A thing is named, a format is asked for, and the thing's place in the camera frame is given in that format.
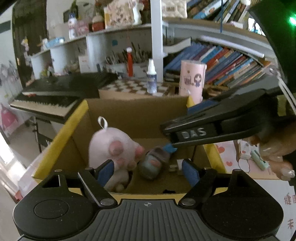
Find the pink box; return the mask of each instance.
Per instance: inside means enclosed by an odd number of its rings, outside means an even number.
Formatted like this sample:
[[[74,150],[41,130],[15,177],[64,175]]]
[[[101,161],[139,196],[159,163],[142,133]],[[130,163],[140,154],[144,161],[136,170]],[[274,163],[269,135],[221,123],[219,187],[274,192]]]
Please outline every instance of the pink box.
[[[179,95],[191,96],[194,104],[202,102],[207,65],[195,60],[182,60]]]

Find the row of books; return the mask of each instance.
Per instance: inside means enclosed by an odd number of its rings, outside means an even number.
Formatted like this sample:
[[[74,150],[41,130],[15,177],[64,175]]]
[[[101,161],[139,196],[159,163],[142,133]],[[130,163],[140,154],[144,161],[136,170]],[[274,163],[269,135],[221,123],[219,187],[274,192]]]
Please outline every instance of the row of books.
[[[248,17],[250,6],[260,0],[190,0],[187,2],[188,18],[207,19],[215,22],[231,21],[244,23]]]
[[[181,61],[185,59],[207,65],[205,84],[232,88],[264,75],[264,65],[254,58],[233,49],[200,42],[192,42],[183,49],[164,67],[164,73],[180,72]]]

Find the blue sticker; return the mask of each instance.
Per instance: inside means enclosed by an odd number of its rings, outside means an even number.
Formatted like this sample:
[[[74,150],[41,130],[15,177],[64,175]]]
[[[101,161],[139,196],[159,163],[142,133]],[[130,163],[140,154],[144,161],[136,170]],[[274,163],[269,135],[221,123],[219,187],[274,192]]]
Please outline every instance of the blue sticker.
[[[117,46],[118,45],[118,41],[116,39],[112,40],[112,46]]]

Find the chessboard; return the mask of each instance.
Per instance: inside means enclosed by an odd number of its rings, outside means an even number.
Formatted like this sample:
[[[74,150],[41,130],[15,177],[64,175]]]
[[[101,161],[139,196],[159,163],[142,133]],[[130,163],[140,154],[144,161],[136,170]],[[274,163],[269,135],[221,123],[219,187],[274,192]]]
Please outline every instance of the chessboard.
[[[149,96],[167,96],[171,92],[171,87],[166,83],[157,83],[157,93],[149,94],[147,92],[147,82],[142,80],[121,79],[112,82],[111,84],[103,87],[103,91],[115,91],[121,93],[131,93]]]

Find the pink pig plush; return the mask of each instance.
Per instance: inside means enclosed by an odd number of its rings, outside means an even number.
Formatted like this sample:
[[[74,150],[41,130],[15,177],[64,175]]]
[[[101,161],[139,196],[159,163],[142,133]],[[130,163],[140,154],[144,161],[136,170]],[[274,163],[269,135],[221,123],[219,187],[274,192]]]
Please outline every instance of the pink pig plush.
[[[105,185],[107,191],[121,192],[128,183],[128,171],[136,168],[138,159],[144,148],[134,142],[126,133],[108,127],[103,117],[98,118],[102,130],[97,131],[89,144],[89,166],[97,168],[106,160],[114,161],[114,174]]]

